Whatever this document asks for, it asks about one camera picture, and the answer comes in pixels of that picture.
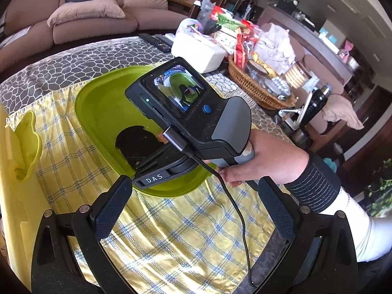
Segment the person's right hand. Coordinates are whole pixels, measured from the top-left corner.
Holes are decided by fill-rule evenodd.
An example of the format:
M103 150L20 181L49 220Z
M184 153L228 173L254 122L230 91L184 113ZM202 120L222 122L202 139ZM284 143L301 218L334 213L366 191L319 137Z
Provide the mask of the person's right hand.
M275 135L253 129L249 141L255 152L253 159L242 165L217 168L223 180L232 187L263 177L270 177L277 184L291 183L304 172L308 164L307 152Z

